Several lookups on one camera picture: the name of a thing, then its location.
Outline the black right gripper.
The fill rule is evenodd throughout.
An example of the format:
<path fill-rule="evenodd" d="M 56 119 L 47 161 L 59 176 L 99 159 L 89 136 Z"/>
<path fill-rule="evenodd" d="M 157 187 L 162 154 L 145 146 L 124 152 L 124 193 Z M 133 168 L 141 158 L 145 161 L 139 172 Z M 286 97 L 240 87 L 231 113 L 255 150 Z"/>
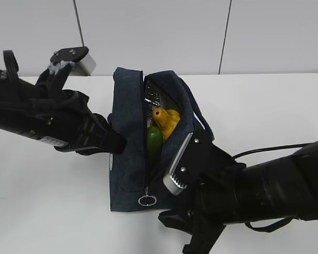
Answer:
<path fill-rule="evenodd" d="M 159 214 L 167 228 L 192 235 L 183 247 L 185 254 L 208 254 L 220 237 L 227 217 L 238 208 L 235 177 L 246 164 L 231 161 L 209 163 L 179 194 L 173 209 Z"/>

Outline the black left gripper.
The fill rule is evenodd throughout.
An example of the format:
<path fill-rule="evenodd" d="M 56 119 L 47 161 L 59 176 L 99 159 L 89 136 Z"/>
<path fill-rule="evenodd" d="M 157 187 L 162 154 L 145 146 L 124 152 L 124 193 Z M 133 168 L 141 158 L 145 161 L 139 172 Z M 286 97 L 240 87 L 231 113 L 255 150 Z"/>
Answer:
<path fill-rule="evenodd" d="M 55 99 L 32 99 L 36 105 L 26 114 L 30 138 L 52 145 L 60 152 L 122 154 L 127 141 L 100 114 L 88 107 L 89 97 L 63 90 Z"/>

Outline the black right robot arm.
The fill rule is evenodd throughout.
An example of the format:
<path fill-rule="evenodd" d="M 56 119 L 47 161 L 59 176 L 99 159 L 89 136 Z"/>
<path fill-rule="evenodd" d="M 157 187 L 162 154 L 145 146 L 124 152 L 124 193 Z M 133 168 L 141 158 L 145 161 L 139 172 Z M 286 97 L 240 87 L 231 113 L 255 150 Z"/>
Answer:
<path fill-rule="evenodd" d="M 318 220 L 318 142 L 292 155 L 248 167 L 210 142 L 190 144 L 173 178 L 185 184 L 174 208 L 159 214 L 191 235 L 184 253 L 209 253 L 231 224 L 271 220 L 270 233 L 293 219 Z"/>

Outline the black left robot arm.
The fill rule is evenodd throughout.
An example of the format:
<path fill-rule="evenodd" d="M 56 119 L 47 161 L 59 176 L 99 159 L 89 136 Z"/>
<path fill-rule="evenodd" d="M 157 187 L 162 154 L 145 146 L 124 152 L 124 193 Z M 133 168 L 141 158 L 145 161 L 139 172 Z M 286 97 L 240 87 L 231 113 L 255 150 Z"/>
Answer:
<path fill-rule="evenodd" d="M 0 69 L 0 130 L 53 146 L 59 152 L 89 156 L 95 153 L 121 154 L 127 144 L 108 121 L 93 113 L 89 97 L 65 89 L 71 74 L 88 76 L 95 62 L 86 46 L 54 52 L 35 84 L 18 75 L 12 50 L 3 51 Z"/>

